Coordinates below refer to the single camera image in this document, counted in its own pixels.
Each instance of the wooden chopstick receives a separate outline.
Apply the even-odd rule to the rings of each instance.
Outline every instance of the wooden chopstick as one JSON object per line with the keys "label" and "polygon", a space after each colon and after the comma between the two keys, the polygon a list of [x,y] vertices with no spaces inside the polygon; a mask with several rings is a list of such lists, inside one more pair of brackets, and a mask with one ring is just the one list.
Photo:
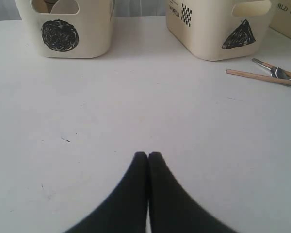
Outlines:
{"label": "wooden chopstick", "polygon": [[278,84],[291,86],[291,81],[289,81],[289,80],[273,78],[270,76],[247,73],[247,72],[242,72],[242,71],[232,70],[232,69],[227,69],[226,73],[232,74],[232,75],[237,75],[237,76],[242,76],[242,77],[246,77],[246,78],[257,79],[257,80],[262,80],[262,81],[266,81],[266,82],[272,82],[272,83],[278,83]]}
{"label": "wooden chopstick", "polygon": [[[266,62],[262,62],[262,65],[264,65],[264,66],[266,66],[266,67],[268,67],[268,68],[273,68],[273,67],[275,67],[275,66],[273,66],[273,65],[271,65],[271,64],[269,64],[269,63],[266,63]],[[291,77],[291,72],[286,71],[286,70],[284,70],[284,71],[286,72],[287,75],[289,75],[289,76]]]}

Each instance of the black circle drawing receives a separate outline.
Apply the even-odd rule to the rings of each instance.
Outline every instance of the black circle drawing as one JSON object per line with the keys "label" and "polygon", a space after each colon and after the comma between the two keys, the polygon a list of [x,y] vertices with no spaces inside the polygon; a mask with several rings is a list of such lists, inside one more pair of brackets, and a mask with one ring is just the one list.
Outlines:
{"label": "black circle drawing", "polygon": [[79,35],[75,27],[60,19],[43,24],[42,39],[46,46],[57,52],[73,50],[79,43]]}

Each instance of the table surface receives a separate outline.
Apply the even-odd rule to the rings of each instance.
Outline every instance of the table surface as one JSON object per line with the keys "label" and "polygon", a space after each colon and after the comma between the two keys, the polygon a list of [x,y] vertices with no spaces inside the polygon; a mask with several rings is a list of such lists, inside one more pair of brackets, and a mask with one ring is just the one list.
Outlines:
{"label": "table surface", "polygon": [[[291,71],[291,40],[270,29],[254,57]],[[0,22],[0,232],[66,230],[160,151],[230,227],[291,233],[291,88],[225,74],[266,74],[251,58],[197,59],[164,17],[132,17],[106,55],[50,59]]]}

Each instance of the cream storage basket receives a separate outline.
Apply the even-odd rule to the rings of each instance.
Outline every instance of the cream storage basket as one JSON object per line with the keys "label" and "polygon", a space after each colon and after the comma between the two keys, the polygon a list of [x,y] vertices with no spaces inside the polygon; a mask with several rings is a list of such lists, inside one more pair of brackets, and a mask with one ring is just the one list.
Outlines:
{"label": "cream storage basket", "polygon": [[196,57],[216,61],[258,51],[278,0],[166,0],[168,29]]}
{"label": "cream storage basket", "polygon": [[15,2],[41,55],[93,58],[108,51],[115,0],[75,0],[76,12],[69,14],[48,13],[43,0]]}

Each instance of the black triangle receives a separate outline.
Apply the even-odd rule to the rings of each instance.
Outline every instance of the black triangle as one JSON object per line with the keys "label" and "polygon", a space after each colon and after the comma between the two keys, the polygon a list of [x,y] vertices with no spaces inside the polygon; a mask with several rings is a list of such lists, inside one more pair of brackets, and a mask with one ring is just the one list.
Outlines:
{"label": "black triangle", "polygon": [[232,49],[236,47],[242,47],[245,45],[250,45],[255,42],[250,24],[247,19],[245,19],[241,25],[233,31],[233,33],[226,39],[222,45],[223,49]]}

